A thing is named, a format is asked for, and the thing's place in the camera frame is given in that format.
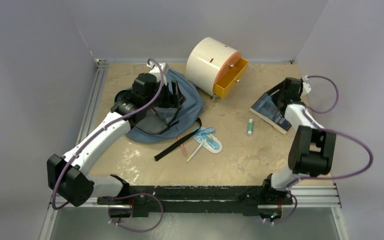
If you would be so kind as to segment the dark blue book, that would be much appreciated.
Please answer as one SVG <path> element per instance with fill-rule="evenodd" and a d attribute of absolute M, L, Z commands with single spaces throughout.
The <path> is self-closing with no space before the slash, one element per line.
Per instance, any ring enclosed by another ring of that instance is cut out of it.
<path fill-rule="evenodd" d="M 270 95 L 266 92 L 251 106 L 250 112 L 264 120 L 283 135 L 287 134 L 291 124 L 276 107 Z"/>

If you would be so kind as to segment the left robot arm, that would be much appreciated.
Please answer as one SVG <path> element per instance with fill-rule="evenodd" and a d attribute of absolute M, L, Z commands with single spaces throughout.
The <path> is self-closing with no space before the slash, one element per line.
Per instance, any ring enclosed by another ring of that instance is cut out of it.
<path fill-rule="evenodd" d="M 46 162 L 51 206 L 79 207 L 89 198 L 109 197 L 118 205 L 129 199 L 128 183 L 116 175 L 90 177 L 101 156 L 122 136 L 142 121 L 151 109 L 179 109 L 185 102 L 180 80 L 167 73 L 141 73 L 130 88 L 115 95 L 104 120 L 78 145 L 62 156 L 53 154 Z"/>

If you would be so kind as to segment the blue backpack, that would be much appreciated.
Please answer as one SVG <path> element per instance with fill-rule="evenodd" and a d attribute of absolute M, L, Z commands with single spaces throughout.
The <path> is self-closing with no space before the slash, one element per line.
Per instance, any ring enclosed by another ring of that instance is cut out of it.
<path fill-rule="evenodd" d="M 130 131 L 126 136 L 142 144 L 155 144 L 175 139 L 194 123 L 201 124 L 199 118 L 204 109 L 204 102 L 194 84 L 189 82 L 181 73 L 169 70 L 166 75 L 167 86 L 172 93 L 171 82 L 177 81 L 185 102 L 180 108 L 153 107 L 145 110 L 160 94 L 162 86 L 145 106 L 131 112 L 133 115 L 126 121 L 130 124 Z"/>

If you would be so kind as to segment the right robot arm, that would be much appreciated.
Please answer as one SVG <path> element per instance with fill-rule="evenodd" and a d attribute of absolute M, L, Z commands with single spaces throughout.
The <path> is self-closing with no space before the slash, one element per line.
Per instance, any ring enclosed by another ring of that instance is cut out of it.
<path fill-rule="evenodd" d="M 260 196 L 268 204 L 286 198 L 287 191 L 301 180 L 327 175 L 331 170 L 337 136 L 326 132 L 309 114 L 301 97 L 310 90 L 306 80 L 287 77 L 268 91 L 295 130 L 287 165 L 263 182 Z"/>

